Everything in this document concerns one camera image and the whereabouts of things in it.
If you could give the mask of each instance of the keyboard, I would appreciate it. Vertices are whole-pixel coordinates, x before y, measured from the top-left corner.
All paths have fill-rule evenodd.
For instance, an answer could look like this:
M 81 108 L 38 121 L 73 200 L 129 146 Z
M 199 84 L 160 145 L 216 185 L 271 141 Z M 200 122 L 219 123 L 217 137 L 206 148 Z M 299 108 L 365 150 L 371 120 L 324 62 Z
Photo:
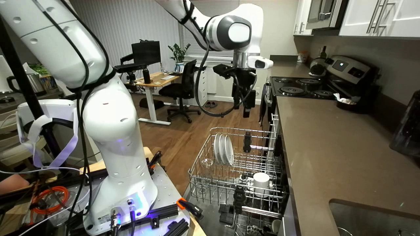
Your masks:
M 175 77 L 175 76 L 166 76 L 166 77 L 163 77 L 162 79 L 163 79 L 163 80 L 168 80 L 168 79 L 171 79 L 171 78 L 173 78 L 173 77 Z

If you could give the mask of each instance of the wire rack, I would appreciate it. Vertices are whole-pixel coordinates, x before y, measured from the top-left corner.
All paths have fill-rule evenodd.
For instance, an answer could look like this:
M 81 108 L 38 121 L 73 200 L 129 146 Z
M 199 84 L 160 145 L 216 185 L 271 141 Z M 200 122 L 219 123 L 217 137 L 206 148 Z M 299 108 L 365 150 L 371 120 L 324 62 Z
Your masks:
M 217 134 L 228 135 L 234 150 L 233 165 L 220 164 L 215 157 L 213 145 Z M 244 151 L 244 140 L 250 140 L 250 151 Z M 237 186 L 245 189 L 246 201 L 242 214 L 234 216 L 237 235 L 249 234 L 249 227 L 259 228 L 271 225 L 280 218 L 287 200 L 286 175 L 281 157 L 273 156 L 269 143 L 276 140 L 268 131 L 215 127 L 197 155 L 189 170 L 191 197 L 211 204 L 232 204 Z M 270 176 L 268 189 L 257 188 L 251 177 L 258 172 Z

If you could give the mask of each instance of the office chair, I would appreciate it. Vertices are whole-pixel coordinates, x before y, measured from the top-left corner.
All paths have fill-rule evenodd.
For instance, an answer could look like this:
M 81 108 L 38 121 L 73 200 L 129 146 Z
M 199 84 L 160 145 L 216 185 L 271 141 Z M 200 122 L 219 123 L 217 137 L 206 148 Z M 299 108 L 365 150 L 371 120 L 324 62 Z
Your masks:
M 182 99 L 194 98 L 194 72 L 197 60 L 190 61 L 184 66 L 181 83 L 174 83 L 163 87 L 159 90 L 159 94 L 165 97 L 173 97 L 174 100 L 179 98 L 179 109 L 168 109 L 168 122 L 176 115 L 183 115 L 191 123 L 191 118 L 187 115 L 188 112 L 197 112 L 201 115 L 200 110 L 189 109 L 184 106 Z

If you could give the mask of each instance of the potted plant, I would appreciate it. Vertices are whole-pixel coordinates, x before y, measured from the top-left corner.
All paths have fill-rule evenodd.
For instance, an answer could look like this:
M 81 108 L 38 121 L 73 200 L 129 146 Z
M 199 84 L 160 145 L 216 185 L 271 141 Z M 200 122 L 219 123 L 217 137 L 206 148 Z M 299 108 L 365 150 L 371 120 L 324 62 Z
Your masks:
M 168 48 L 173 53 L 173 57 L 170 58 L 175 60 L 175 72 L 182 73 L 184 71 L 185 53 L 190 46 L 191 44 L 187 44 L 185 49 L 181 49 L 178 44 L 174 44 L 173 47 L 168 45 Z

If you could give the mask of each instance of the wooden floor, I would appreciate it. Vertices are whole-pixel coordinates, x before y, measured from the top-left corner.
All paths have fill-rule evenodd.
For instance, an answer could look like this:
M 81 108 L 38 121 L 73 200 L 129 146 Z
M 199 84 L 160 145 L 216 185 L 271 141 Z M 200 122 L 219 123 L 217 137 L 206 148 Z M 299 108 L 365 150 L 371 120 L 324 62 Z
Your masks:
M 133 94 L 132 97 L 138 117 L 150 118 L 149 110 L 139 107 L 139 101 L 145 95 Z M 167 97 L 154 96 L 153 98 L 164 102 L 174 101 Z M 230 102 L 217 103 L 217 107 L 207 108 L 207 110 L 220 113 L 232 107 Z M 156 110 L 158 120 L 166 121 L 167 108 L 168 106 L 165 106 Z M 170 126 L 140 122 L 143 145 L 149 147 L 153 154 L 159 150 L 162 151 L 162 164 L 166 166 L 169 178 L 182 195 L 189 183 L 188 169 L 192 166 L 211 128 L 231 127 L 260 130 L 258 123 L 260 107 L 257 105 L 253 108 L 249 118 L 242 117 L 242 110 L 242 107 L 239 110 L 233 110 L 224 118 L 212 117 L 204 113 L 201 115 L 191 113 L 191 124 L 181 115 L 172 118 Z

